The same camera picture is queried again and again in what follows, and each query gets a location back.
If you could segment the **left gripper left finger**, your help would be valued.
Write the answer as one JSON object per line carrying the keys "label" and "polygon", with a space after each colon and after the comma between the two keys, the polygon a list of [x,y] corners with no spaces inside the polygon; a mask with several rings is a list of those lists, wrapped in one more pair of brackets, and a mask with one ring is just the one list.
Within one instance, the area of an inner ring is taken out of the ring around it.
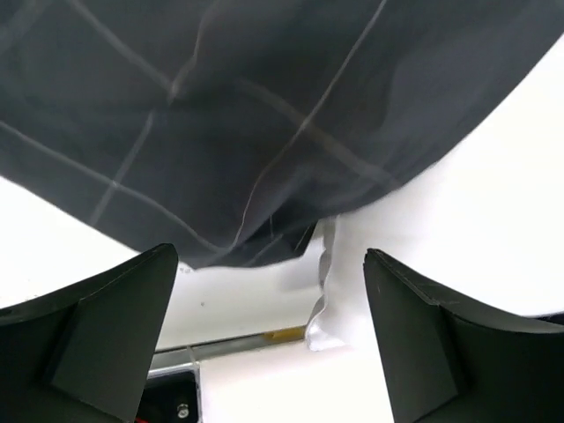
{"label": "left gripper left finger", "polygon": [[132,422],[178,268],[171,244],[1,311],[3,422]]}

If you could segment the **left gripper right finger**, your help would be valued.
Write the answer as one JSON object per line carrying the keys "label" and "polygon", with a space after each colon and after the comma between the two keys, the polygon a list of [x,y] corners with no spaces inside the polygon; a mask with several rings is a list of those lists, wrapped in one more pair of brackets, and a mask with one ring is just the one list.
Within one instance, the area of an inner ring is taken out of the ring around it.
{"label": "left gripper right finger", "polygon": [[562,421],[562,314],[500,310],[379,249],[363,269],[395,421]]}

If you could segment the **dark grey checked pillowcase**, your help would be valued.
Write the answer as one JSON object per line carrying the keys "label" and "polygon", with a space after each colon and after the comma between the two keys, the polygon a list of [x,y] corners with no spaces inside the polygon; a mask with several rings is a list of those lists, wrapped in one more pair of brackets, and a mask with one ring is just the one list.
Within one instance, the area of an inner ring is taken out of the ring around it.
{"label": "dark grey checked pillowcase", "polygon": [[300,256],[448,154],[560,1],[4,1],[1,174],[194,267]]}

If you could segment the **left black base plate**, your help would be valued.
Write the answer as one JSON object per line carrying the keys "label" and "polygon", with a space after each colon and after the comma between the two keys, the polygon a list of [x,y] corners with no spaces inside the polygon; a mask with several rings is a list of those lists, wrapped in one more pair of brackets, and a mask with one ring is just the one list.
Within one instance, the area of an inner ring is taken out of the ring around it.
{"label": "left black base plate", "polygon": [[197,423],[199,391],[194,371],[149,379],[137,409],[135,422]]}

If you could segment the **aluminium rail frame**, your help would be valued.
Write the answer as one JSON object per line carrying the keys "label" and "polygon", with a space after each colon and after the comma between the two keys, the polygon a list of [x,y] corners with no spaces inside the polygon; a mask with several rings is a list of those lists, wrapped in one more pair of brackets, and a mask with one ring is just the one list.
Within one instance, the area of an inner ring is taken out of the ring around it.
{"label": "aluminium rail frame", "polygon": [[304,338],[305,332],[305,326],[297,326],[157,351],[152,357],[147,380],[186,372],[197,373],[202,361],[217,357],[300,342]]}

